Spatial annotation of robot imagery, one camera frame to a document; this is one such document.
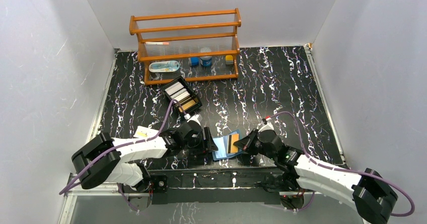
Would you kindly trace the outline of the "orange credit card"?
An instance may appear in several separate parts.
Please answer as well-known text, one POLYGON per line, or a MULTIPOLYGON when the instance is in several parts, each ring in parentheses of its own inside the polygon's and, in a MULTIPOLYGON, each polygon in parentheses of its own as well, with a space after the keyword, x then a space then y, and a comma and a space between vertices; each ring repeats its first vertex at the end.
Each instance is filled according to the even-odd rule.
POLYGON ((236 154, 239 149, 234 145, 235 142, 239 140, 239 133, 232 133, 228 136, 227 142, 227 153, 228 154, 236 154))

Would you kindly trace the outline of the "blue card holder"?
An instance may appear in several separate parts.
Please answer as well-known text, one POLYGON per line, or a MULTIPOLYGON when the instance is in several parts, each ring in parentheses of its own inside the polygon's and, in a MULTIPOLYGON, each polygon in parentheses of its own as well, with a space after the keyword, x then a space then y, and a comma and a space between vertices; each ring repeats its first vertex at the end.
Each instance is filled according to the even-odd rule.
MULTIPOLYGON (((232 133, 239 133, 239 140, 241 139, 240 138, 240 130, 236 130, 234 132, 231 132, 230 134, 232 134, 232 133)), ((228 134, 226 136, 222 136, 222 137, 213 138, 216 146, 218 147, 218 151, 213 152, 213 154, 212 154, 214 161, 230 159, 230 158, 233 158, 233 157, 243 153, 243 151, 240 151, 240 150, 236 154, 228 154, 227 153, 227 142, 228 142, 228 136, 230 134, 228 134)))

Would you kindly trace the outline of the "black card tray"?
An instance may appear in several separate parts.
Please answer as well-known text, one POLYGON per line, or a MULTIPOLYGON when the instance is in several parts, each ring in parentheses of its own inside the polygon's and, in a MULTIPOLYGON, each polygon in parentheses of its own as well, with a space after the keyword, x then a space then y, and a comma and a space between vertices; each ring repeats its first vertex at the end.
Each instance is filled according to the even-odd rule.
POLYGON ((202 107, 200 97, 182 76, 173 79, 162 90, 169 101, 176 100, 178 102, 174 103, 173 106, 182 117, 185 114, 197 113, 202 107))

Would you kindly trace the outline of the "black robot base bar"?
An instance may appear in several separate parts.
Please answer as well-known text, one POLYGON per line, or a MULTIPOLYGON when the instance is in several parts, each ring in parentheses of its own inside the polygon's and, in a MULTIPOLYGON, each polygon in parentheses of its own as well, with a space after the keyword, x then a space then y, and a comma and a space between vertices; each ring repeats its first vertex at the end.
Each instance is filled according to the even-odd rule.
POLYGON ((301 208, 308 191, 302 190, 276 167, 229 169, 150 170, 157 177, 154 204, 180 202, 258 202, 301 208))

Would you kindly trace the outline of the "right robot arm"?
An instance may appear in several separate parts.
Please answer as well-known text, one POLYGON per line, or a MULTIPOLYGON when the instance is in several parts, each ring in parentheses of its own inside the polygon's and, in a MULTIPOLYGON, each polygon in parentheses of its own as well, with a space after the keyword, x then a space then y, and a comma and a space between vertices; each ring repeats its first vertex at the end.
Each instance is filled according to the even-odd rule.
POLYGON ((261 154, 283 171, 284 186, 290 191, 313 190, 353 208, 368 223, 387 223, 398 196, 378 172, 366 169, 351 173, 324 161, 313 160, 304 152, 285 145, 274 130, 250 134, 233 144, 250 155, 261 154))

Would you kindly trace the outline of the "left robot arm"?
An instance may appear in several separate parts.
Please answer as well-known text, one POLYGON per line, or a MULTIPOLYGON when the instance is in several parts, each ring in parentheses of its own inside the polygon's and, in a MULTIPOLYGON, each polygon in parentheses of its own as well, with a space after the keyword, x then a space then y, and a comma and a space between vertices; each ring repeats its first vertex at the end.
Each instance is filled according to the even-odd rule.
POLYGON ((167 158, 182 150, 198 157, 217 151, 218 147, 208 127, 188 120, 148 139, 113 139, 102 132, 72 155, 72 163, 83 189, 112 182, 144 192, 150 187, 151 176, 136 161, 167 158))

